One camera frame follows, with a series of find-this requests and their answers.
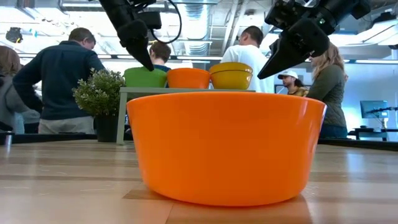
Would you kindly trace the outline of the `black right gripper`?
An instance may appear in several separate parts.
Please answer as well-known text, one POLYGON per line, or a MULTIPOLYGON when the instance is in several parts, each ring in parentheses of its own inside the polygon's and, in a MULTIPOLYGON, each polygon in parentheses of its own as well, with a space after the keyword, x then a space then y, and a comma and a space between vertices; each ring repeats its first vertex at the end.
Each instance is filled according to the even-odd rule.
POLYGON ((318 27, 315 18, 326 3, 319 1, 275 0, 266 14, 266 24, 280 30, 279 38, 270 46, 271 56, 257 75, 268 78, 303 63, 309 57, 322 55, 329 48, 328 36, 318 27))

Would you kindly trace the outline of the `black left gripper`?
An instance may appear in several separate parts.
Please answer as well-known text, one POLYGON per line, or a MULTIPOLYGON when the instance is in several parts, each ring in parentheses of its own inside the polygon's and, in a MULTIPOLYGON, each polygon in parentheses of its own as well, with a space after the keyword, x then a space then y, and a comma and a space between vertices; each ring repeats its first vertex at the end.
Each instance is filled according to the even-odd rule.
POLYGON ((147 26, 138 20, 138 14, 126 0, 99 0, 113 27, 118 33, 121 45, 142 66, 149 71, 154 65, 147 51, 149 38, 147 26))

